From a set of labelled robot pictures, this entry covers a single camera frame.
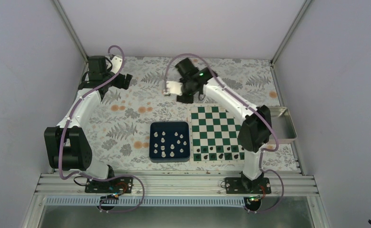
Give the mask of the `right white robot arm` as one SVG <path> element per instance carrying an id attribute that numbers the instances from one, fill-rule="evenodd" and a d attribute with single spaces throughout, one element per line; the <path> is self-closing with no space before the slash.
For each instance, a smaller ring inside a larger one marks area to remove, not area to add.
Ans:
<path id="1" fill-rule="evenodd" d="M 269 142 L 273 133 L 271 112 L 242 98 L 208 67 L 198 69 L 189 58 L 175 65 L 181 78 L 167 82 L 166 86 L 176 95 L 177 102 L 192 104 L 194 95 L 206 95 L 229 111 L 241 124 L 237 139 L 246 150 L 241 171 L 241 186 L 246 193 L 254 193 L 264 179 L 259 150 Z"/>

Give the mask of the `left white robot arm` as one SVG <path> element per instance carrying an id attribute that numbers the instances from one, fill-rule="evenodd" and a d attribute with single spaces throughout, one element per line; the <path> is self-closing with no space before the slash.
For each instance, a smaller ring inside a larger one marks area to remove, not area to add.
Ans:
<path id="1" fill-rule="evenodd" d="M 119 73 L 123 60 L 118 56 L 90 56 L 88 70 L 82 76 L 76 99 L 66 116 L 44 132 L 48 161 L 53 169 L 73 170 L 91 180 L 104 192 L 116 187 L 110 165 L 93 158 L 84 129 L 91 114 L 102 103 L 109 88 L 128 89 L 132 75 Z"/>

